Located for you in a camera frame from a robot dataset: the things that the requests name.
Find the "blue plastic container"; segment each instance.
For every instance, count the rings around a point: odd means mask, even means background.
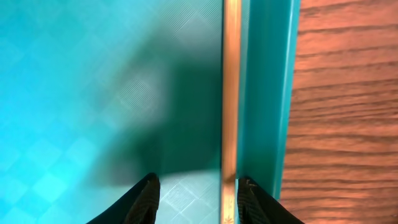
[[[222,0],[0,2],[0,223],[85,223],[148,172],[218,223]],[[279,197],[299,2],[243,1],[239,175]]]

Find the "wooden table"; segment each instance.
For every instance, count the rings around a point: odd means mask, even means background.
[[[398,1],[302,0],[282,204],[398,223]]]

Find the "checkered pattern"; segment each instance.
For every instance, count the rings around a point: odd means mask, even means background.
[[[222,0],[2,0],[0,223],[84,223],[122,196],[130,184],[87,177],[120,132],[167,120],[169,64],[221,70],[221,11]],[[157,223],[217,223],[215,166],[165,175]]]

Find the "wooden stick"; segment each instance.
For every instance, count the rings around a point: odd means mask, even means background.
[[[238,138],[241,0],[224,0],[221,223],[234,223]]]

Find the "blue tray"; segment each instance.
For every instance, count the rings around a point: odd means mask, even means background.
[[[239,174],[278,197],[299,2],[249,4]],[[87,222],[148,172],[157,223],[218,223],[222,5],[1,1],[0,223]]]

